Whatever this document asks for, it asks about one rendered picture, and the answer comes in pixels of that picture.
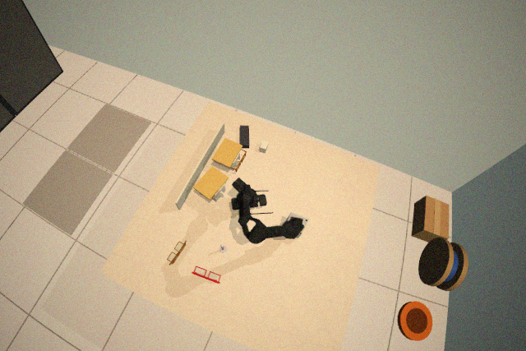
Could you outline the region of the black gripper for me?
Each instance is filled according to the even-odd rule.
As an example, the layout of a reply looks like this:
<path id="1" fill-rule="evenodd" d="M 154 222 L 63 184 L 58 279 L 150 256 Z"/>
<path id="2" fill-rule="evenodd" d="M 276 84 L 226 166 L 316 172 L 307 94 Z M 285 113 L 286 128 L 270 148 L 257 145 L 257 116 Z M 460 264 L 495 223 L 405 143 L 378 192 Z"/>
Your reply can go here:
<path id="1" fill-rule="evenodd" d="M 263 194 L 263 195 L 258 195 L 258 196 L 259 196 L 259 200 L 250 201 L 250 208 L 257 207 L 258 201 L 260 202 L 260 206 L 266 206 L 267 201 L 266 201 L 265 195 Z M 236 197 L 231 198 L 231 203 L 233 205 L 233 210 L 238 210 L 239 204 L 236 202 Z"/>

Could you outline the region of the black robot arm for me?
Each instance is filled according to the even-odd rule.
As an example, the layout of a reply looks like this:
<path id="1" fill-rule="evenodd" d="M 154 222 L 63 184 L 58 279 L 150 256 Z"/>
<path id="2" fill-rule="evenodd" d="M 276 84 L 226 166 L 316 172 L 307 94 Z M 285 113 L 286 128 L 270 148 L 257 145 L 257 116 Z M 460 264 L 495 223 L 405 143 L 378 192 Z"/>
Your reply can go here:
<path id="1" fill-rule="evenodd" d="M 258 219 L 250 216 L 250 201 L 256 201 L 259 196 L 251 186 L 246 184 L 242 179 L 238 178 L 232 183 L 232 187 L 238 191 L 236 195 L 236 202 L 239 204 L 238 216 L 239 223 L 242 226 L 243 233 L 252 244 L 259 244 L 267 238 L 275 238 L 284 236 L 288 239 L 295 239 L 301 231 L 305 228 L 302 224 L 303 219 L 298 217 L 290 217 L 290 220 L 285 220 L 281 226 L 266 227 L 265 224 Z M 292 219 L 291 219 L 292 218 Z M 256 224 L 248 231 L 247 222 L 253 221 Z"/>

